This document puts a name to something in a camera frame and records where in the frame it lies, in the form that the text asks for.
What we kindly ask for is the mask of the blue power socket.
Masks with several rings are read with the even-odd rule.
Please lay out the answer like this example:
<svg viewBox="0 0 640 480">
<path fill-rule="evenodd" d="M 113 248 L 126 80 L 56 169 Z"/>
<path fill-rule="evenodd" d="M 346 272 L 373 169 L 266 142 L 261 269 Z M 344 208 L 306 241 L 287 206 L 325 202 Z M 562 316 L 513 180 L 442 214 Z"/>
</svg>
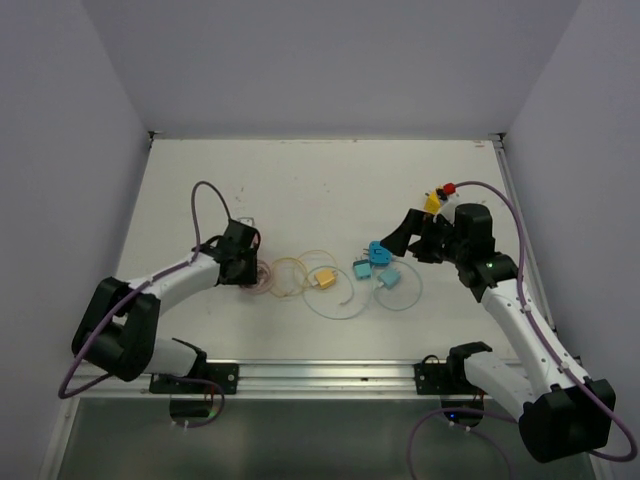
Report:
<svg viewBox="0 0 640 480">
<path fill-rule="evenodd" d="M 393 255 L 380 241 L 372 241 L 368 246 L 368 259 L 373 267 L 387 267 L 392 262 Z"/>
</svg>

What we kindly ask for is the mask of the light blue charger plug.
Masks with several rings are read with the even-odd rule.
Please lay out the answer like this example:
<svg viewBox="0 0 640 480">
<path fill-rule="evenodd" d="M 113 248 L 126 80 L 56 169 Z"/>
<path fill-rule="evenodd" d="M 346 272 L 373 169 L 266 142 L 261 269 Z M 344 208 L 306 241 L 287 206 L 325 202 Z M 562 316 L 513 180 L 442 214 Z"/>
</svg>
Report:
<svg viewBox="0 0 640 480">
<path fill-rule="evenodd" d="M 386 290 L 394 289 L 400 280 L 401 273 L 393 267 L 387 267 L 377 276 L 379 287 Z"/>
</svg>

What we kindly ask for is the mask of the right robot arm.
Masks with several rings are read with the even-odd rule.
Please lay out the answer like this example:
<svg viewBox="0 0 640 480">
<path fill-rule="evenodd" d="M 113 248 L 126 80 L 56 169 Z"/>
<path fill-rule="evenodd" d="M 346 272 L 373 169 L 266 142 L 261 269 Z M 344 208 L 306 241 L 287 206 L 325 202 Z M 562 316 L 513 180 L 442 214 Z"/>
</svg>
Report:
<svg viewBox="0 0 640 480">
<path fill-rule="evenodd" d="M 460 282 L 497 322 L 524 369 L 517 374 L 478 341 L 449 351 L 451 389 L 474 386 L 515 420 L 521 439 L 540 463 L 604 447 L 616 395 L 594 380 L 562 346 L 535 306 L 513 259 L 499 251 L 493 218 L 481 204 L 458 205 L 449 216 L 412 209 L 381 244 L 396 256 L 429 264 L 452 263 Z"/>
</svg>

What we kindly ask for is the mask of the yellow cube socket adapter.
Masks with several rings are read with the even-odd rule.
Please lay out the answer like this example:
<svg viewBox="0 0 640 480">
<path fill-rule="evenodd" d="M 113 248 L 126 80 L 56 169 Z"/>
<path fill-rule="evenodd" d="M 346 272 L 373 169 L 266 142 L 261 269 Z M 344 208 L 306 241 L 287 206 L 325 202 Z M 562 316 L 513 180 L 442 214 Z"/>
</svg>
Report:
<svg viewBox="0 0 640 480">
<path fill-rule="evenodd" d="M 425 200 L 424 210 L 431 214 L 437 215 L 441 208 L 441 200 L 436 191 L 430 192 Z"/>
</svg>

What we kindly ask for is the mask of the teal charger plug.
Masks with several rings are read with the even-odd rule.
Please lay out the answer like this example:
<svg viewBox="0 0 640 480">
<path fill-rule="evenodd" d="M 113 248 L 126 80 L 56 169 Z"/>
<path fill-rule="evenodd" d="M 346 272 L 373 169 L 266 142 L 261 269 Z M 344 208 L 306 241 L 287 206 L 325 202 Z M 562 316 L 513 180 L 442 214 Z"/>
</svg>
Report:
<svg viewBox="0 0 640 480">
<path fill-rule="evenodd" d="M 353 274 L 356 280 L 364 281 L 372 277 L 372 266 L 368 258 L 360 258 L 352 264 Z"/>
</svg>

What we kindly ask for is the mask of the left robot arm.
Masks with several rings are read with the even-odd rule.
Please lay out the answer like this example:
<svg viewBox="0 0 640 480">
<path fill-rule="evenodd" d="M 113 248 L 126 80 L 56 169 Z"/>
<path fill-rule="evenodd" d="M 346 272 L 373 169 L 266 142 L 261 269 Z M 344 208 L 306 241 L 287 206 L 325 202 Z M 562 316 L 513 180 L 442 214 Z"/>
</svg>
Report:
<svg viewBox="0 0 640 480">
<path fill-rule="evenodd" d="M 254 286 L 261 234 L 229 220 L 223 234 L 198 241 L 164 270 L 123 281 L 103 279 L 71 343 L 72 366 L 59 396 L 69 398 L 116 377 L 130 382 L 149 374 L 193 393 L 213 383 L 207 354 L 179 339 L 158 336 L 160 317 L 191 296 L 218 286 Z"/>
</svg>

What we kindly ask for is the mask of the yellow charger plug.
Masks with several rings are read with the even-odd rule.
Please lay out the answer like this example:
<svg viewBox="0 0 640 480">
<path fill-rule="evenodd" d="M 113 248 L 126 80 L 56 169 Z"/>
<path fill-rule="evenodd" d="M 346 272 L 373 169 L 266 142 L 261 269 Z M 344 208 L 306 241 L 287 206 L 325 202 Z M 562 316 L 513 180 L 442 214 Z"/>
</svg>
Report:
<svg viewBox="0 0 640 480">
<path fill-rule="evenodd" d="M 320 267 L 312 273 L 312 286 L 315 289 L 326 290 L 337 283 L 338 271 L 335 268 Z"/>
</svg>

